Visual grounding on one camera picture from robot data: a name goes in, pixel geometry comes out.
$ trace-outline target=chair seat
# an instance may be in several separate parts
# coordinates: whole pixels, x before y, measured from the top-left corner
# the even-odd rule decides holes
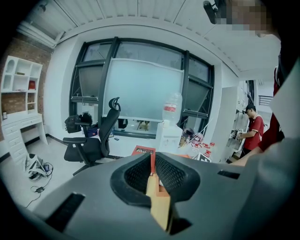
[[[82,146],[83,151],[90,162],[95,162],[103,157],[100,147],[101,145],[98,138],[87,138],[87,142]],[[64,159],[69,162],[82,161],[77,149],[73,147],[72,144],[68,145]]]

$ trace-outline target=white ceiling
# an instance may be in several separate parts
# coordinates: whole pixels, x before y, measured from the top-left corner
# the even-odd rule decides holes
[[[46,11],[38,7],[46,4]],[[249,31],[230,30],[230,26],[213,25],[204,9],[203,0],[42,0],[28,15],[26,21],[55,39],[60,32],[72,36],[81,29],[115,18],[141,19],[169,23],[178,30],[189,30],[198,43],[206,41],[217,48],[222,57],[236,69],[271,69],[277,65],[280,42],[274,36],[256,37]]]

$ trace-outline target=person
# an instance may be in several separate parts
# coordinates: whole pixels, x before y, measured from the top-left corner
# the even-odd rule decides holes
[[[272,34],[281,41],[278,66],[274,70],[273,95],[276,95],[299,58],[299,40],[292,34],[295,31],[293,23],[299,22],[299,17],[293,13],[293,8],[298,9],[297,2],[226,0],[226,18],[231,19],[232,24],[243,25],[247,30],[255,31],[257,36]],[[280,124],[273,114],[270,128],[263,134],[258,146],[232,164],[245,165],[250,156],[263,153],[283,138]]]
[[[253,104],[248,104],[246,107],[246,114],[250,118],[249,131],[247,133],[241,133],[237,135],[238,140],[245,138],[244,147],[240,158],[243,158],[246,154],[256,148],[263,135],[263,118],[257,114],[256,108]]]

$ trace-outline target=brick wall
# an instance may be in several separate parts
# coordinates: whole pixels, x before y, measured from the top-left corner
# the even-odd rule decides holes
[[[45,77],[48,69],[48,65],[51,59],[53,50],[48,48],[39,42],[24,36],[23,34],[16,33],[12,38],[9,46],[0,59],[0,81],[2,80],[2,74],[5,66],[5,62],[8,56],[14,56],[22,59],[26,59],[32,62],[36,62],[43,65],[37,96],[37,111],[41,114],[44,113],[43,109],[43,96]],[[1,96],[1,108],[8,114],[19,111],[25,111],[25,93],[6,93]],[[0,141],[3,140],[2,130],[0,128]]]

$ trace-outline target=black bag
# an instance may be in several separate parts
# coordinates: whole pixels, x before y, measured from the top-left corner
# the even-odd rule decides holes
[[[75,125],[76,122],[80,122],[78,115],[69,116],[65,120],[66,130],[68,133],[77,133],[81,131],[80,125]]]

